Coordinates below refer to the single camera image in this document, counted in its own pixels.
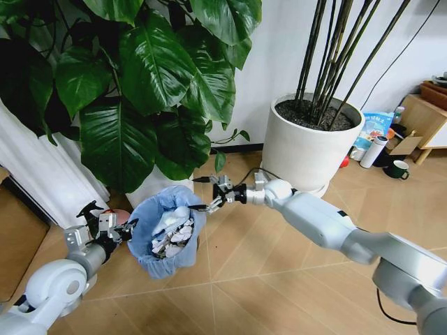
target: wooden cabinet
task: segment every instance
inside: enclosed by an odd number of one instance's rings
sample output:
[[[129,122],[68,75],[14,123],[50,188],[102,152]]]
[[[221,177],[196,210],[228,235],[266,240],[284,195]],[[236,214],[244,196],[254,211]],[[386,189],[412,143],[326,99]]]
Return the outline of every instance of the wooden cabinet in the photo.
[[[422,136],[418,147],[423,150],[416,164],[422,164],[431,150],[447,148],[447,111],[423,100],[419,95],[409,94],[403,104],[401,125],[408,132],[416,130]]]
[[[7,176],[0,167],[0,303],[13,296],[49,228],[1,184]]]

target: soil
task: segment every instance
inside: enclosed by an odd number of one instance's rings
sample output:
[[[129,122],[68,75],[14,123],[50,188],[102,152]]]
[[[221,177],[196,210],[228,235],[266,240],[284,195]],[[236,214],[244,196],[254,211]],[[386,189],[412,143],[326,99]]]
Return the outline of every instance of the soil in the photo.
[[[304,102],[305,108],[308,108],[311,104],[311,101],[308,100],[304,100]],[[285,100],[282,103],[278,103],[275,108],[278,114],[285,118],[287,121],[318,131],[329,131],[330,124],[334,119],[335,114],[337,113],[337,110],[334,107],[329,107],[324,113],[321,123],[316,126],[308,122],[305,115],[301,111],[296,110],[294,100]],[[353,127],[354,125],[352,121],[348,119],[346,115],[340,113],[330,131],[347,131],[348,129],[351,129]]]

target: blue package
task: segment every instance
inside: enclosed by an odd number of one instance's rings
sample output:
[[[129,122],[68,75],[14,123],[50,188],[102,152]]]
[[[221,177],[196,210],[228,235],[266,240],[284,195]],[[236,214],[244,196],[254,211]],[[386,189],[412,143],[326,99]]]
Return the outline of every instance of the blue package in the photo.
[[[354,147],[368,150],[374,138],[386,136],[393,122],[394,113],[367,112],[363,115],[365,116],[365,125],[357,137]]]

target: white ceramic pot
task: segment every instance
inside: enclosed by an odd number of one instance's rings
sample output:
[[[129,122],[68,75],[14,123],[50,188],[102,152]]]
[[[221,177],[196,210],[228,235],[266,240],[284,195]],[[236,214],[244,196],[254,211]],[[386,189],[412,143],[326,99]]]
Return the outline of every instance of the white ceramic pot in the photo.
[[[126,193],[127,199],[131,203],[133,208],[136,208],[141,202],[146,200],[166,187],[174,185],[183,185],[194,192],[194,183],[192,181],[192,175],[189,179],[183,180],[170,180],[165,176],[157,166],[154,166],[152,173],[147,176],[143,183],[132,193]]]
[[[305,94],[307,100],[311,100],[312,96]],[[356,125],[354,128],[347,131],[316,131],[283,119],[275,110],[278,103],[294,98],[295,94],[287,94],[271,104],[263,168],[289,181],[299,191],[321,197],[362,130],[365,117],[346,104],[342,112]],[[341,103],[334,98],[330,105],[338,108]]]

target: trash can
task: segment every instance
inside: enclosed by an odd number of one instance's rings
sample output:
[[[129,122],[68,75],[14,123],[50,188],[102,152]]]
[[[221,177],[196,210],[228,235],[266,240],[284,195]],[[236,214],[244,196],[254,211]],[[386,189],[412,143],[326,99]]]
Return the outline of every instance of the trash can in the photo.
[[[138,224],[133,230],[132,240],[128,242],[129,250],[152,278],[172,276],[178,268],[191,267],[196,263],[198,235],[206,222],[204,212],[190,211],[190,218],[194,221],[191,238],[185,247],[171,258],[161,259],[152,254],[152,232],[165,211],[202,203],[189,188],[171,186],[146,199],[133,211],[129,221],[137,218]]]

